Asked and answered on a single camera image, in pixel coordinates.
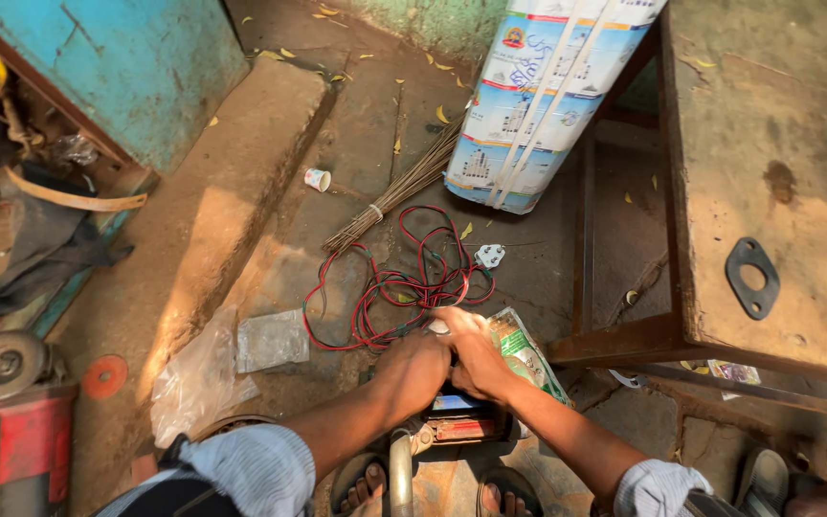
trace person's left hand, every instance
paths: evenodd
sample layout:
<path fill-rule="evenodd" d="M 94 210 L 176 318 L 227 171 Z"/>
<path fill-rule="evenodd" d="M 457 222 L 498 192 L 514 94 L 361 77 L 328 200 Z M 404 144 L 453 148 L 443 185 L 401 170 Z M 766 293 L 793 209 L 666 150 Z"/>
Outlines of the person's left hand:
<path fill-rule="evenodd" d="M 448 378 L 452 353 L 432 332 L 411 332 L 388 347 L 375 364 L 372 382 L 380 384 L 401 420 L 432 404 Z"/>

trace green wall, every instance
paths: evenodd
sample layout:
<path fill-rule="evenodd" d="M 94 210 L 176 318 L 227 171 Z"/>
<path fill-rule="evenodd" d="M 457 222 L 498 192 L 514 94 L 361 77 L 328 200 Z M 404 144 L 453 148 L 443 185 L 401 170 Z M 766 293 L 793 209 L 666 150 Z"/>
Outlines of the green wall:
<path fill-rule="evenodd" d="M 465 61 L 487 53 L 506 0 L 330 0 L 414 45 Z"/>

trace green packet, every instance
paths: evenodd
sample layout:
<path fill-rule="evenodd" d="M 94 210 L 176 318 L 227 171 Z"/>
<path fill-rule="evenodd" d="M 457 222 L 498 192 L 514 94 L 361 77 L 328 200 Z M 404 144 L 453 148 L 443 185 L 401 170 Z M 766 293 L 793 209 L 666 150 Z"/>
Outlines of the green packet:
<path fill-rule="evenodd" d="M 519 358 L 525 367 L 527 367 L 527 374 L 534 376 L 533 381 L 536 386 L 549 393 L 557 399 L 560 404 L 568 405 L 569 407 L 576 407 L 572 400 L 563 391 L 563 386 L 557 381 L 554 372 L 550 370 L 550 365 L 541 353 L 541 349 L 535 344 L 534 339 L 525 330 L 522 320 L 515 310 L 507 307 L 499 311 L 489 318 L 490 330 L 496 334 L 500 341 L 500 353 L 505 356 L 512 356 Z M 523 377 L 526 377 L 526 371 L 519 371 L 520 364 L 513 364 L 510 360 L 506 362 L 509 368 Z"/>

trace blue wall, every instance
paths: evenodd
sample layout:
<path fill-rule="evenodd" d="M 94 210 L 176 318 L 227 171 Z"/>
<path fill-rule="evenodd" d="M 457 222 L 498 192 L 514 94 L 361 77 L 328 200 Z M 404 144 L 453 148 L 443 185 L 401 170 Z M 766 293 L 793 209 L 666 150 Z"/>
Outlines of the blue wall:
<path fill-rule="evenodd" d="M 161 173 L 248 69 L 219 0 L 0 0 L 0 36 Z"/>

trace turquoise painted wall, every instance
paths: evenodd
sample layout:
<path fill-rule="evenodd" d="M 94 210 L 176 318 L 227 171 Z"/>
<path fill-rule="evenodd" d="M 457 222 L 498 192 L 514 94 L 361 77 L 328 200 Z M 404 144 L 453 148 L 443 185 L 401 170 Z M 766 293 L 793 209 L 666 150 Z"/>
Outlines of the turquoise painted wall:
<path fill-rule="evenodd" d="M 466 61 L 485 55 L 506 0 L 332 0 L 350 15 L 414 45 Z"/>
<path fill-rule="evenodd" d="M 161 173 L 248 70 L 219 0 L 0 0 L 0 36 Z"/>

